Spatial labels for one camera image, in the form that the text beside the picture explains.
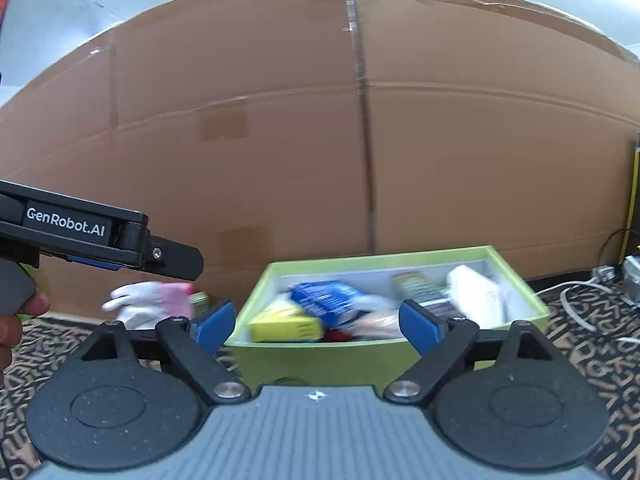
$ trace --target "round black cover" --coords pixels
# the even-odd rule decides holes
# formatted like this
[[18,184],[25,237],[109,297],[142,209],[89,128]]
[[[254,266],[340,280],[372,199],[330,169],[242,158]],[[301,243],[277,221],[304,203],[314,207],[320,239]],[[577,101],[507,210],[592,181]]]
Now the round black cover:
[[199,419],[198,400],[186,384],[113,359],[61,368],[34,397],[27,431],[44,458],[70,468],[114,471],[173,452]]
[[436,396],[436,423],[491,466],[546,471],[579,463],[597,448],[608,415],[584,378],[569,372],[553,361],[518,360],[462,375]]

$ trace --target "small green box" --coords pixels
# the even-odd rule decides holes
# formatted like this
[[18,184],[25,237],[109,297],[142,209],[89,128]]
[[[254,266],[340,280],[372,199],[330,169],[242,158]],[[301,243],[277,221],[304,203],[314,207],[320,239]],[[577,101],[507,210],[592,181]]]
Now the small green box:
[[264,271],[236,320],[228,345],[242,380],[260,384],[348,386],[373,384],[379,392],[419,358],[405,339],[347,343],[254,343],[248,323],[275,295],[299,282],[342,280],[369,294],[393,297],[391,276],[420,270],[433,283],[465,264],[500,285],[510,322],[527,319],[546,331],[549,310],[491,246],[334,260],[278,262]]

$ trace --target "blue package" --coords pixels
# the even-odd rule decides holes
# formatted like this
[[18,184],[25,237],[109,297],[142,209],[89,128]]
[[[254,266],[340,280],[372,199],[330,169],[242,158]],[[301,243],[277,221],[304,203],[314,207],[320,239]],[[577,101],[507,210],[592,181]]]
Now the blue package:
[[336,328],[355,318],[353,298],[364,296],[359,290],[343,282],[298,283],[289,287],[291,300],[310,316],[319,318],[325,328]]

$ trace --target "silver bolt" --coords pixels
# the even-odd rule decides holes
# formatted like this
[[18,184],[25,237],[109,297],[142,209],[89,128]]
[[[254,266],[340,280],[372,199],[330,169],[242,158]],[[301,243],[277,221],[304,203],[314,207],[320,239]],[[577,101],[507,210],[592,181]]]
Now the silver bolt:
[[213,388],[213,392],[221,399],[237,399],[244,394],[244,386],[235,381],[227,381],[225,383],[218,384]]
[[391,383],[389,389],[396,397],[415,397],[420,393],[420,384],[413,381],[396,381]]

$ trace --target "light green box rim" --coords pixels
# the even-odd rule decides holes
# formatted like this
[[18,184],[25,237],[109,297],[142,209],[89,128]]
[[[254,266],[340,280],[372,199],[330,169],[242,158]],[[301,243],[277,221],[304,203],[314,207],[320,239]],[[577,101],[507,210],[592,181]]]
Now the light green box rim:
[[[376,256],[359,256],[355,258],[334,258],[325,260],[300,260],[293,262],[276,262],[269,264],[264,270],[260,280],[244,304],[236,319],[236,329],[229,336],[226,345],[236,348],[332,348],[350,346],[370,346],[371,341],[350,341],[347,343],[254,343],[238,341],[239,334],[245,329],[254,315],[257,313],[258,299],[264,294],[267,284],[278,276],[290,274],[333,274],[336,272],[350,272],[359,270],[393,269],[395,267],[419,267],[438,264],[454,264],[457,262],[469,262],[485,260],[489,261],[496,270],[501,272],[513,284],[516,290],[539,314],[527,319],[538,325],[550,315],[548,307],[535,295],[533,290],[513,270],[510,265],[498,254],[492,246],[468,247],[462,249],[447,249],[442,251],[422,251],[418,253],[379,254]],[[506,330],[509,325],[502,325],[498,329]],[[396,344],[403,339],[388,339],[375,341],[376,345]]]

